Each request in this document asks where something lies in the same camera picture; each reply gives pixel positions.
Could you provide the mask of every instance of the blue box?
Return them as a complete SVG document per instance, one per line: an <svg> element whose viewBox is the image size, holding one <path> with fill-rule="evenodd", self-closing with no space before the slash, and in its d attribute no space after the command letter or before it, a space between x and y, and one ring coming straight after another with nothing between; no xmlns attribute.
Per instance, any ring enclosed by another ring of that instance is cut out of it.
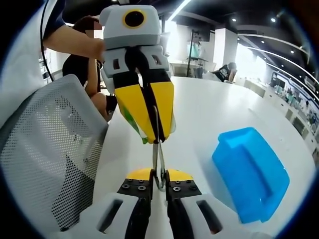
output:
<svg viewBox="0 0 319 239"><path fill-rule="evenodd" d="M242 223L266 222L289 185L289 176L264 138L252 127L225 132L213 161Z"/></svg>

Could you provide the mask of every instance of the black ceiling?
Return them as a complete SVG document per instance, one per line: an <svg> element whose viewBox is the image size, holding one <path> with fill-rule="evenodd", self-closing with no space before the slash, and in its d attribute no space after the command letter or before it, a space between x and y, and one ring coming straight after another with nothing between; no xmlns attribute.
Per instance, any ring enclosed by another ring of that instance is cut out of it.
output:
<svg viewBox="0 0 319 239"><path fill-rule="evenodd" d="M117 4L112 0L66 0L67 5L63 13L66 22L74 23L86 15L99 15L101 10L112 4ZM159 15L169 16L183 0L131 0L132 4L152 4L159 12ZM211 29L219 24L228 24L238 30L238 33L259 34L271 36L290 42L297 46L304 46L309 50L309 44L305 41L307 38L298 28L298 20L289 14L289 8L284 6L283 0L192 0L184 9L185 12L195 13L196 15L206 17L213 22ZM271 22L272 17L277 16L275 23ZM259 37L240 37L240 43L246 46L257 46L260 49L281 55L304 67L312 73L317 69L314 58L310 58L307 64L308 56L284 43ZM264 54L255 51L257 55L264 58ZM284 70L297 77L303 78L305 73L293 64L278 57L267 54L267 61L270 59L277 67L284 65Z"/></svg>

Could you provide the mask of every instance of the dark hair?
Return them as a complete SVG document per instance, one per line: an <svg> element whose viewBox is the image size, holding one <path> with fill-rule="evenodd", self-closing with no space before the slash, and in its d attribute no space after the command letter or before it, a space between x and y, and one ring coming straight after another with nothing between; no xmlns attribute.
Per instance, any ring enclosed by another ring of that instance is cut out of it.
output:
<svg viewBox="0 0 319 239"><path fill-rule="evenodd" d="M95 22L99 22L99 20L92 16L85 16L78 20L72 28L79 32L85 33L86 30L94 30Z"/></svg>
<svg viewBox="0 0 319 239"><path fill-rule="evenodd" d="M230 63L228 64L228 68L229 68L229 70L236 69L236 68L237 68L237 65L236 65L235 62L230 62Z"/></svg>

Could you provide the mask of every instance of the cable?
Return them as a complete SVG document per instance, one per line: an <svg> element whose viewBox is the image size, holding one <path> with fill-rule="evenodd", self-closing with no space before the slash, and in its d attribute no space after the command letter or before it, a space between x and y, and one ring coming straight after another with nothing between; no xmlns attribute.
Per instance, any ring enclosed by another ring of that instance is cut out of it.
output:
<svg viewBox="0 0 319 239"><path fill-rule="evenodd" d="M45 3L44 5L44 9L43 9L43 13L42 13L42 17L41 17L41 24L40 24L40 42L41 42L41 53L42 53L42 58L43 58L43 63L45 65L45 68L49 74L49 77L51 78L51 81L54 81L54 78L53 76L51 75L51 72L49 70L49 67L48 67L48 64L46 62L46 59L45 59L45 55L44 55L44 46L43 46L43 20L44 20L44 14L45 14L45 10L46 10L46 7L49 3L49 0L47 0L47 2Z"/></svg>

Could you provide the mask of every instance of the mesh chair back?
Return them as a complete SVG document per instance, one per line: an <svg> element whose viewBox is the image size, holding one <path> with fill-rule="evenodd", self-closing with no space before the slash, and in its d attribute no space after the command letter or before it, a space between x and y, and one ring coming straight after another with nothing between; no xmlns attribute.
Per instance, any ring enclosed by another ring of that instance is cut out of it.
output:
<svg viewBox="0 0 319 239"><path fill-rule="evenodd" d="M0 129L12 197L44 236L75 225L92 204L108 124L74 75L39 89Z"/></svg>

